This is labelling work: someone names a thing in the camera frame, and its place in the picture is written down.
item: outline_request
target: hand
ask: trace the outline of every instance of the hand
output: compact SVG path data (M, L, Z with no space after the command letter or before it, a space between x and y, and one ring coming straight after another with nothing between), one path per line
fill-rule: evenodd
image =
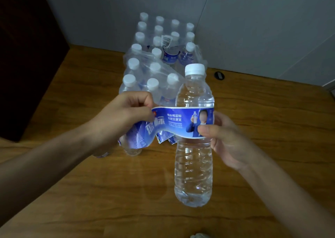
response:
M224 163L237 171L252 162L255 152L261 152L226 115L214 112L215 125L200 125L198 132L211 138L211 148Z
M85 124L95 148L106 151L139 121L152 122L155 106L150 92L123 92Z

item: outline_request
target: forearm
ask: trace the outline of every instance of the forearm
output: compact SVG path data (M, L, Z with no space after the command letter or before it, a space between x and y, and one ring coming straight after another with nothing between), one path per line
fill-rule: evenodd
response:
M66 132L0 166L0 226L90 155L86 125Z
M275 217L296 237L335 237L332 215L270 157L256 153L241 175Z

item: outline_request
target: barcode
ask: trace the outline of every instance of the barcode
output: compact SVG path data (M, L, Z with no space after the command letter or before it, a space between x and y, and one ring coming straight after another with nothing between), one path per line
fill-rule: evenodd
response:
M163 48L167 48L170 46L172 41L172 36L170 35L162 35L161 46Z

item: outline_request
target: man printed on label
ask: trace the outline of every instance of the man printed on label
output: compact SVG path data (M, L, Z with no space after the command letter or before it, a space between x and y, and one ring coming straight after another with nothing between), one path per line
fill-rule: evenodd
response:
M199 112L199 120L197 120L197 116L194 115L191 117L191 123L186 127L186 132L193 132L194 138L202 137L202 135L198 132L199 125L205 125L207 122L207 110L203 109Z

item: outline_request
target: blue suit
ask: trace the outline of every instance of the blue suit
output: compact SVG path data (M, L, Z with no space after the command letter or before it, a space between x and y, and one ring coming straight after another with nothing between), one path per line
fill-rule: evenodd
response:
M193 132L193 137L194 138L202 137L202 135L200 135L199 132L198 132L198 126L199 125L200 125L199 122L197 122L196 124L191 122L190 125L188 125L186 127L186 132Z

